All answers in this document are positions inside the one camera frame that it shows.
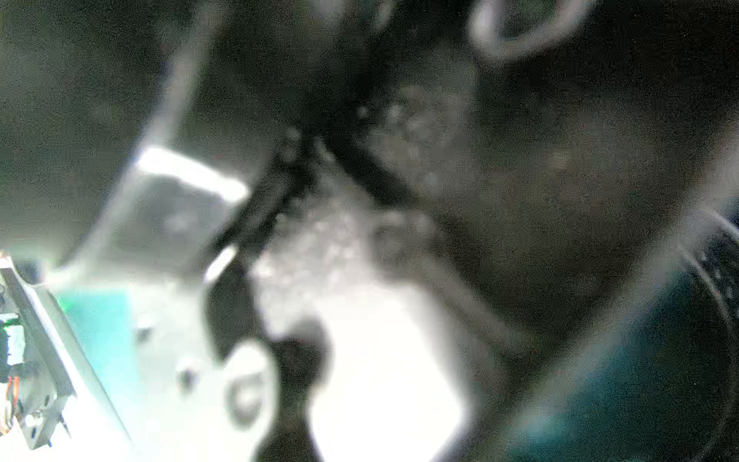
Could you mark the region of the long black belt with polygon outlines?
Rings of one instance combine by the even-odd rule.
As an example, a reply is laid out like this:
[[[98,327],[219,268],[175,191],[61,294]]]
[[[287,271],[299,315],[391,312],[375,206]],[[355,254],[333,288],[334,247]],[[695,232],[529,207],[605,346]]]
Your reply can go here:
[[[239,461],[734,461],[734,1],[221,1]]]

